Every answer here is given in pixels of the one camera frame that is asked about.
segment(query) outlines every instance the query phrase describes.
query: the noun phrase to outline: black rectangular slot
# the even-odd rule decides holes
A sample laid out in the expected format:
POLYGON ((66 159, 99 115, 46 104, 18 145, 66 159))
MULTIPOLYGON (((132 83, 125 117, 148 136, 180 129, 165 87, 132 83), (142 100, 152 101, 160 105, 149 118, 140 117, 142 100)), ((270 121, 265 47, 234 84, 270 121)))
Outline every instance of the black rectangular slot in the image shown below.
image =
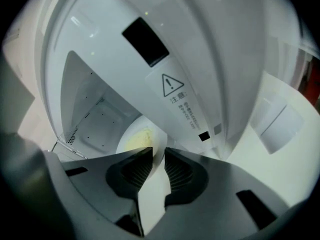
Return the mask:
POLYGON ((169 55, 169 51, 155 32, 140 17, 128 26, 122 32, 122 35, 132 44, 150 67, 153 67, 169 55))
POLYGON ((207 131, 199 134, 199 137, 202 142, 206 141, 207 139, 210 139, 209 132, 207 131))
POLYGON ((66 170, 65 173, 68 177, 70 176, 74 176, 74 175, 77 175, 77 174, 82 174, 82 173, 85 173, 87 172, 88 170, 84 167, 79 167, 79 168, 75 168, 75 169, 70 169, 70 170, 66 170))
POLYGON ((276 220, 277 217, 251 190, 240 191, 236 196, 260 230, 276 220))

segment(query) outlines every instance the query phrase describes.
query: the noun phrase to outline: exclamation mark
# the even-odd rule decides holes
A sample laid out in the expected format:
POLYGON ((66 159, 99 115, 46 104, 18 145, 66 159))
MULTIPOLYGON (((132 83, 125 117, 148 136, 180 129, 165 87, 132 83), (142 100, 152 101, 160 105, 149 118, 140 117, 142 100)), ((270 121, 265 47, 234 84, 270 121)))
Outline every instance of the exclamation mark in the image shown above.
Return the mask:
POLYGON ((168 85, 170 85, 170 86, 171 86, 171 83, 169 82, 169 79, 168 79, 168 78, 167 78, 165 81, 168 83, 168 85))

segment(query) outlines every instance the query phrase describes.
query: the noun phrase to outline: yellow food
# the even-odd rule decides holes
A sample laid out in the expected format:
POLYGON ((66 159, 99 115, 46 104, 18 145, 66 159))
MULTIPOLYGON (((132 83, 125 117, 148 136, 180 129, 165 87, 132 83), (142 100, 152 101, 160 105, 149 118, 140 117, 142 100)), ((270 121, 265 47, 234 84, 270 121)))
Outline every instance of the yellow food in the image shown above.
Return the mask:
POLYGON ((138 148, 152 147, 152 131, 149 128, 144 128, 134 134, 125 144, 124 151, 135 150, 138 148))

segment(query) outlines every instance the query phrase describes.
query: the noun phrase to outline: warning symbol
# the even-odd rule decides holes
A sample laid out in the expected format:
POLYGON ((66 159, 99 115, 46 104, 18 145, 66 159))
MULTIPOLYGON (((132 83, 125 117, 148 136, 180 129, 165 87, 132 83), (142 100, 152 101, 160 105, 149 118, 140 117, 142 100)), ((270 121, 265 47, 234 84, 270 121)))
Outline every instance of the warning symbol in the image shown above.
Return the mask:
POLYGON ((163 96, 166 97, 169 94, 172 94, 174 91, 178 90, 185 84, 178 81, 177 79, 172 78, 166 74, 162 74, 162 86, 163 86, 163 96))

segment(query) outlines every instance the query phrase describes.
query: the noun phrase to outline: warning label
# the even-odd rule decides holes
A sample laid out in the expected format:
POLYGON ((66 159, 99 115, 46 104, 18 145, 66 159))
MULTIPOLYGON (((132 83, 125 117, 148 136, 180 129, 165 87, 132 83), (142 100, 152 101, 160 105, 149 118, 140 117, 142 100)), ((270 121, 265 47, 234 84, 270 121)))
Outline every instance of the warning label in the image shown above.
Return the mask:
POLYGON ((183 82, 180 82, 177 79, 174 79, 171 76, 168 76, 166 74, 162 74, 162 86, 163 86, 163 96, 167 97, 169 94, 172 94, 185 84, 183 82))

